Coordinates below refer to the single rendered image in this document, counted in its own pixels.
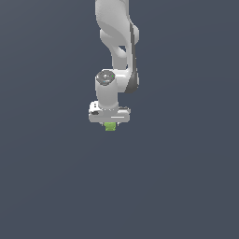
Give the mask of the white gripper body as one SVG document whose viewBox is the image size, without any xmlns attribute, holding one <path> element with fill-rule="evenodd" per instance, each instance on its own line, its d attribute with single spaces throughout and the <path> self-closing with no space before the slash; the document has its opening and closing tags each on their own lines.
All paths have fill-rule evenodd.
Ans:
<svg viewBox="0 0 239 239">
<path fill-rule="evenodd" d="M 97 101 L 90 103 L 89 121 L 90 122 L 116 122 L 123 123 L 130 120 L 131 109 L 128 107 L 116 107 L 111 110 L 103 109 Z"/>
</svg>

